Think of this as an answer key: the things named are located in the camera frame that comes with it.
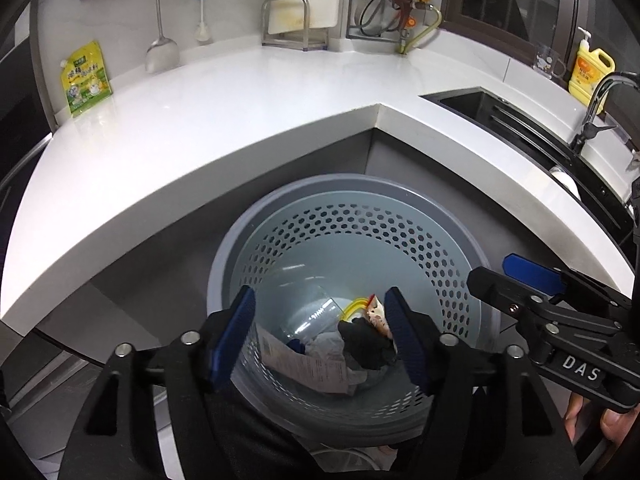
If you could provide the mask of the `person right hand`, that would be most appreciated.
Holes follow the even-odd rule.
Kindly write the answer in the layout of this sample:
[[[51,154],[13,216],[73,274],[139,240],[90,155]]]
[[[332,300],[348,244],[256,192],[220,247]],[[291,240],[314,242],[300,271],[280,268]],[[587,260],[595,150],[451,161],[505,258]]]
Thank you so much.
[[[588,401],[578,393],[572,392],[568,398],[567,408],[563,417],[565,431],[570,438],[570,442],[576,442],[578,417]],[[617,451],[624,442],[631,427],[634,426],[639,415],[639,407],[625,414],[620,414],[612,410],[605,410],[599,417],[599,427],[605,439],[613,445]]]

